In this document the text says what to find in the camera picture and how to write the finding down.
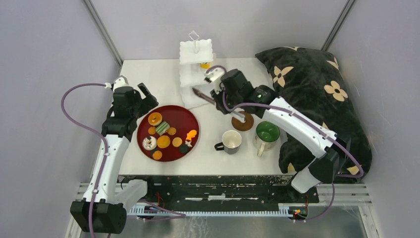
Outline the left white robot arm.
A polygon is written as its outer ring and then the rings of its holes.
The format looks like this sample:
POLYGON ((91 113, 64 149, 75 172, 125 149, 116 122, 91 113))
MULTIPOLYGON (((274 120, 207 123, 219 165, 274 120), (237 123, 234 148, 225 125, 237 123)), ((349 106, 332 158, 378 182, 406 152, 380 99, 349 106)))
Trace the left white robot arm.
POLYGON ((157 99, 144 83, 135 89, 126 82, 103 85, 113 91, 113 102, 100 132, 73 118, 70 121, 101 139, 101 145, 91 181, 80 201, 74 201, 70 213, 82 231, 95 237, 96 233, 120 234, 126 224, 128 211, 140 200, 151 201, 156 188, 144 180, 134 179, 116 192, 122 159, 128 149, 137 120, 158 106, 157 99))

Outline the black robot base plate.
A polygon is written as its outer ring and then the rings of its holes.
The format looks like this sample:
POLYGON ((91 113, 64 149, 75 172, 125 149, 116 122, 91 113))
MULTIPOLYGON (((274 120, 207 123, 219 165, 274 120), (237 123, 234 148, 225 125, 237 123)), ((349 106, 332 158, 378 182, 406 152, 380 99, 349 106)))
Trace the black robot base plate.
POLYGON ((319 203, 316 188, 297 192, 292 176, 129 176, 147 182, 144 199, 177 212, 268 212, 279 204, 319 203))

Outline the small chip cookie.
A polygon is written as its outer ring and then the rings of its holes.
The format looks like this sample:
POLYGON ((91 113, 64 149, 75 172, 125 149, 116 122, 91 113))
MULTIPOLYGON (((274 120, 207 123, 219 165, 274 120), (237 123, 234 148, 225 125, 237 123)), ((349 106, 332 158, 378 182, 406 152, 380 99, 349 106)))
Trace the small chip cookie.
POLYGON ((167 131, 166 131, 169 135, 175 135, 177 130, 174 127, 170 127, 167 131))

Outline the white three-tier dessert stand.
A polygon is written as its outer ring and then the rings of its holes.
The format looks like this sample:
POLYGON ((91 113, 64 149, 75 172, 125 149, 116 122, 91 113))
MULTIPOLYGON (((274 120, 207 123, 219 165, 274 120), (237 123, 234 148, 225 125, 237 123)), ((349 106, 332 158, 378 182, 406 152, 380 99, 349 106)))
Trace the white three-tier dessert stand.
POLYGON ((204 81, 206 68, 202 64, 210 67, 214 61, 215 54, 212 50, 211 39, 201 39, 195 32, 191 31, 188 36, 189 41, 180 42, 180 94, 184 107, 192 109, 208 102, 197 97, 193 88, 200 90, 209 96, 213 86, 204 81))

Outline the dark red round tray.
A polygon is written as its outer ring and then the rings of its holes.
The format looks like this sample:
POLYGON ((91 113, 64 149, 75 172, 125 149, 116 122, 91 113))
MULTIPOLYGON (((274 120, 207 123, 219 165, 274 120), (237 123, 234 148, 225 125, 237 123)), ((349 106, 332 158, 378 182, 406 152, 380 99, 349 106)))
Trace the dark red round tray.
POLYGON ((199 129, 199 123, 196 119, 196 117, 194 116, 194 114, 181 106, 175 106, 175 105, 168 105, 168 106, 162 106, 162 107, 158 107, 157 109, 154 109, 153 111, 151 111, 150 113, 148 113, 140 122, 139 127, 138 127, 138 132, 137 132, 137 141, 138 141, 138 146, 141 150, 141 152, 148 158, 152 159, 152 153, 155 150, 159 150, 162 152, 162 158, 160 160, 157 160, 158 162, 172 162, 175 160, 178 160, 182 157, 184 157, 186 154, 181 154, 179 152, 178 148, 175 148, 172 145, 172 140, 175 137, 180 137, 181 139, 183 139, 183 144, 185 144, 185 140, 186 140, 186 136, 187 133, 190 130, 196 130, 197 131, 197 135, 195 138, 192 139, 192 145, 193 147, 189 147, 189 152, 194 148, 194 146, 197 144, 199 135, 200 135, 200 129, 199 129), (162 114, 162 121, 165 121, 167 123, 169 123, 170 127, 174 127, 176 128, 177 132, 175 135, 169 135, 167 132, 163 135, 167 135, 170 137, 171 139, 171 144, 164 149, 160 149, 158 147, 156 147, 154 150, 152 151, 147 151, 142 147, 142 141, 146 136, 154 136, 156 139, 158 139, 160 136, 156 133, 154 135, 150 135, 148 133, 148 129, 149 127, 151 127, 151 125, 148 123, 148 116, 153 113, 153 112, 159 112, 162 114))

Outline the orange fish-shaped pastry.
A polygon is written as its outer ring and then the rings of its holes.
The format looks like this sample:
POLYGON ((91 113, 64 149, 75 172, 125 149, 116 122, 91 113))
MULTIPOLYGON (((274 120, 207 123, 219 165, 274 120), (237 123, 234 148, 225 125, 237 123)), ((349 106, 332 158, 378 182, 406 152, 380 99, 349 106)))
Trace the orange fish-shaped pastry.
POLYGON ((193 138, 195 138, 196 137, 196 135, 197 135, 197 131, 196 130, 190 130, 188 133, 187 133, 187 136, 186 136, 186 140, 187 141, 192 141, 192 139, 193 138))

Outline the yellow cake wedge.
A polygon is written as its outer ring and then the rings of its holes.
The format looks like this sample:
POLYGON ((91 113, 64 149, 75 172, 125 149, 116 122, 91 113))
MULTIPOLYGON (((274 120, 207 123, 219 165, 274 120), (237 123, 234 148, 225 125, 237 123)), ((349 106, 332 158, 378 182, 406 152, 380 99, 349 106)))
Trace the yellow cake wedge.
POLYGON ((202 62, 200 63, 200 67, 203 69, 209 69, 211 66, 211 62, 202 62))

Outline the metal serving tongs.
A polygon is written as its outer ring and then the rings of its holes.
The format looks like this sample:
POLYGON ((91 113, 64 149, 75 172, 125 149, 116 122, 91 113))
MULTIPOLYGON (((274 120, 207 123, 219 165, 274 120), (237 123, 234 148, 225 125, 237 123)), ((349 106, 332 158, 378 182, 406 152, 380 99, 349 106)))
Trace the metal serving tongs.
MULTIPOLYGON (((217 105, 217 103, 216 103, 216 101, 213 99, 213 98, 211 98, 211 97, 209 97, 209 96, 207 96, 207 95, 205 95, 203 92, 201 92, 200 90, 198 90, 197 88, 192 88, 192 91, 193 91, 193 93, 196 95, 196 96, 198 96, 199 98, 201 98, 201 99, 204 99, 205 101, 207 101, 207 102, 209 102, 210 104, 213 104, 213 105, 217 105)), ((236 111, 232 111, 232 112, 230 112, 230 114, 235 118, 235 119, 237 119, 239 122, 245 122, 245 115, 243 115, 243 114, 241 114, 241 113, 239 113, 239 112, 236 112, 236 111)))

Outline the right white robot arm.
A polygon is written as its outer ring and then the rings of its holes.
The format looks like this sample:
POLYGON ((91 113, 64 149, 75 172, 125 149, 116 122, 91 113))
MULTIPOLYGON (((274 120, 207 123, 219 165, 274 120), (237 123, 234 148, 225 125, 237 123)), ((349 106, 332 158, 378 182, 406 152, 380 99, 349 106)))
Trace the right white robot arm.
POLYGON ((306 192, 318 184, 333 183, 348 159, 346 143, 334 131, 323 128, 294 109, 270 87, 253 87, 238 69, 208 69, 205 81, 214 86, 210 94, 223 114, 242 108, 284 130, 313 154, 314 159, 297 172, 286 188, 290 201, 301 201, 306 192))

